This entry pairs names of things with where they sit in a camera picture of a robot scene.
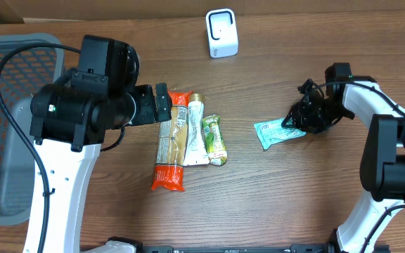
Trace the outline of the teal wet wipes packet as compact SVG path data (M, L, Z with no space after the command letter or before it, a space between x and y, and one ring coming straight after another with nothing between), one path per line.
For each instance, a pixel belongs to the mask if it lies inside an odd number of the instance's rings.
M306 135L304 131L296 128L283 128L283 121L284 119L280 118L254 124L257 137L264 150L268 150L274 144Z

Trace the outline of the white tube gold cap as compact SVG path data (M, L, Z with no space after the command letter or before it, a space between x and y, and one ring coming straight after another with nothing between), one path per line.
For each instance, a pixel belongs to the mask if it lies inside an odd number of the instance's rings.
M184 158L185 167L205 165L210 162L202 133L204 108L203 96L199 93L191 94L188 103L188 139Z

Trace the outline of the orange pasta package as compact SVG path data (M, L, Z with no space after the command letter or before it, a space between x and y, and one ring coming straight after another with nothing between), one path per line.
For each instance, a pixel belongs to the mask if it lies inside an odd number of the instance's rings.
M185 191L184 157L188 135L188 103L193 94L169 91L172 99L172 118L160 124L156 163L151 190L162 187L171 191Z

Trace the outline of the green snack packet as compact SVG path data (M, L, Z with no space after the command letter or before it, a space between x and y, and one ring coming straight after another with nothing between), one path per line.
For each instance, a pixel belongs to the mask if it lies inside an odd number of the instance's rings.
M210 115L202 120L202 129L205 136L205 148L210 159L210 164L222 166L227 161L227 150L222 138L220 116Z

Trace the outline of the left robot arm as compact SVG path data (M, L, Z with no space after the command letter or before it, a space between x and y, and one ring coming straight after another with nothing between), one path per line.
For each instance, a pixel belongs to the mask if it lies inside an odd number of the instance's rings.
M33 96L30 135L41 162L26 252L78 252L89 179L106 131L170 119L166 84L138 85L139 68L132 46L86 35L70 79Z

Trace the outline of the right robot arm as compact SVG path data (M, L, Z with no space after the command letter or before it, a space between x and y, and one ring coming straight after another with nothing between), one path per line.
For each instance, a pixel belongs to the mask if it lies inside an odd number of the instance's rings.
M295 245L292 251L388 252L375 243L405 209L405 109L374 78L352 74L349 63L333 63L324 84L308 79L298 91L302 97L282 121L284 129L320 134L343 118L359 118L368 135L359 167L364 191L352 212L327 242Z

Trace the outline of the white barcode scanner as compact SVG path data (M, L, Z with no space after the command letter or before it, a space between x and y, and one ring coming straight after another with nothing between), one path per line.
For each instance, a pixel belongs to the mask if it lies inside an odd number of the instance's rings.
M239 41L236 17L230 8L209 11L205 17L209 52L212 58L224 58L238 53Z

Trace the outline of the grey plastic mesh basket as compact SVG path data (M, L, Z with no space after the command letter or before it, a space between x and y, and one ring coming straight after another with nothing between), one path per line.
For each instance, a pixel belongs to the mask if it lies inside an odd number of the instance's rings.
M57 44L51 34L0 36L0 62L12 50L34 43ZM64 52L56 48L32 48L13 56L1 72L1 95L25 134L30 132L30 101L46 84L64 71ZM0 108L0 226L28 220L34 187L35 161Z

